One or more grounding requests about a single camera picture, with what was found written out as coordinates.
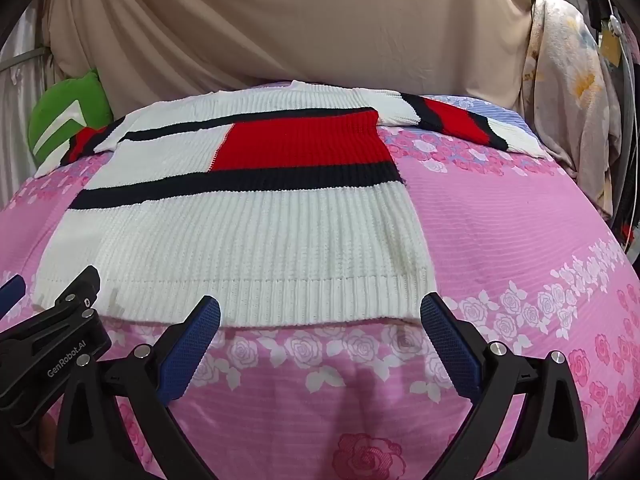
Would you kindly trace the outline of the beige curtain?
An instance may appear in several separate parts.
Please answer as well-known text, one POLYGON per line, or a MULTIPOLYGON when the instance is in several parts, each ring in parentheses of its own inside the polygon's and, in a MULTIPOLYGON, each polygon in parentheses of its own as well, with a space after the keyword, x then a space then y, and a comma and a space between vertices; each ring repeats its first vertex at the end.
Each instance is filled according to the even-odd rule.
POLYGON ((46 0, 56 78, 95 70, 116 115, 303 80, 518 100, 534 0, 46 0))

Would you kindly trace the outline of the grey curtain tieback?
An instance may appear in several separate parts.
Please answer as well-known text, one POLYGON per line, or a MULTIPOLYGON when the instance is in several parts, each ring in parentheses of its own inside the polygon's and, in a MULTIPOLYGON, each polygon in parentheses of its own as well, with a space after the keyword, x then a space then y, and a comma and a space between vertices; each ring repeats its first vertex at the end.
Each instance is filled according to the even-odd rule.
POLYGON ((13 58, 8 58, 0 63, 0 72, 3 73, 10 68, 23 64, 33 58, 42 58, 50 52, 48 47, 39 47, 19 55, 15 55, 13 58))

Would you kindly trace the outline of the pink floral bed quilt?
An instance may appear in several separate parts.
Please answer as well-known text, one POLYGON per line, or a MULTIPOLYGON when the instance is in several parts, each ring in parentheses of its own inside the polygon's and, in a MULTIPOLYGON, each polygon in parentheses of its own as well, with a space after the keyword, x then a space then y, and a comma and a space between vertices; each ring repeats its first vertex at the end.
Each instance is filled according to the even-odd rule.
POLYGON ((294 81, 1 211, 6 479, 634 479, 639 280, 526 122, 294 81))

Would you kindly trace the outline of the green round cushion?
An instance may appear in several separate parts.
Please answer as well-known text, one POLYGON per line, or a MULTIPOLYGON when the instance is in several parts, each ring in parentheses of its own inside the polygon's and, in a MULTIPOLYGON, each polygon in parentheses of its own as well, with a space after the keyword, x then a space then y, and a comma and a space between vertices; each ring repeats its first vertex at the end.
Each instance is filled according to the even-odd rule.
POLYGON ((37 166, 82 128, 101 128, 113 113, 96 70, 57 82, 32 110, 27 142, 37 166))

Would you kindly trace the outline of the silver satin curtain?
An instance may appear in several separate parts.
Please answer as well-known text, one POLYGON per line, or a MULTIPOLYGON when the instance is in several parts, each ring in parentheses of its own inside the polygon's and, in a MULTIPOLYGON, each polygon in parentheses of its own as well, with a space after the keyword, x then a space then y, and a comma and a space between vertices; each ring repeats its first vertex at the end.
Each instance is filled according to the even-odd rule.
MULTIPOLYGON (((1 48, 1 62, 29 50, 44 47, 41 22, 44 0, 32 0, 1 48)), ((27 142, 30 114, 44 91, 44 62, 33 58, 1 73, 1 206, 36 170, 27 142)))

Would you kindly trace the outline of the white red black knit sweater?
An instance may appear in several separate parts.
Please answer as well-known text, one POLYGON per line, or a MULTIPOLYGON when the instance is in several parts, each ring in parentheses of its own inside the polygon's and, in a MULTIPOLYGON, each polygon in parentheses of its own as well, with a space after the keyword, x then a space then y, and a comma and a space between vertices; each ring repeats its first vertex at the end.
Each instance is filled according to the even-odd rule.
POLYGON ((544 157, 521 128, 390 90, 295 81, 158 102, 39 168, 107 154, 48 241, 35 303, 94 266, 96 308, 134 322, 178 322, 206 295, 231 326, 413 318, 435 270, 378 134, 394 127, 544 157))

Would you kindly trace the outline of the floral hanging cloth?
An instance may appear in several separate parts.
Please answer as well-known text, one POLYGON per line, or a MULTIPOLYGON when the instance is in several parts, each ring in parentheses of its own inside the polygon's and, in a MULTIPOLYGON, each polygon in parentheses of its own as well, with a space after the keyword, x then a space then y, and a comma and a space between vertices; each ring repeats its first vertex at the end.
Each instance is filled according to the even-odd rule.
POLYGON ((584 17, 565 0, 534 1, 520 111, 600 215, 611 218, 620 101, 584 17))

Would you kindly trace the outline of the yellow hanging tag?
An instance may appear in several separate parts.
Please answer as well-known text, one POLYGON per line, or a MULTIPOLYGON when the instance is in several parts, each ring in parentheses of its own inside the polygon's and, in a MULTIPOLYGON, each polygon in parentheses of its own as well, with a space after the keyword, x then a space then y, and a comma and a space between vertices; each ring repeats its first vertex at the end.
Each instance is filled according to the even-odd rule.
POLYGON ((620 66, 620 59, 622 58, 620 37, 607 28, 603 29, 600 35, 600 53, 611 65, 620 66))

